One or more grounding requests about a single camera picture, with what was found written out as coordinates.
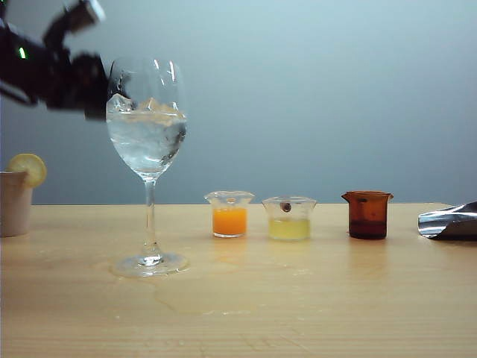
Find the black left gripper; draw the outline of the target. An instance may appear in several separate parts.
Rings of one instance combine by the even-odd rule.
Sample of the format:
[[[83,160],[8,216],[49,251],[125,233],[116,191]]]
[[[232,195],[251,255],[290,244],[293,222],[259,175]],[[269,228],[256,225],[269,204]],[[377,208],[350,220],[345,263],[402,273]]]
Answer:
[[[110,71],[107,78],[101,57],[80,53],[70,58],[67,48],[49,48],[48,96],[45,105],[51,110],[82,112],[87,120],[106,119],[108,99],[114,95],[131,100],[127,92],[130,71]]]

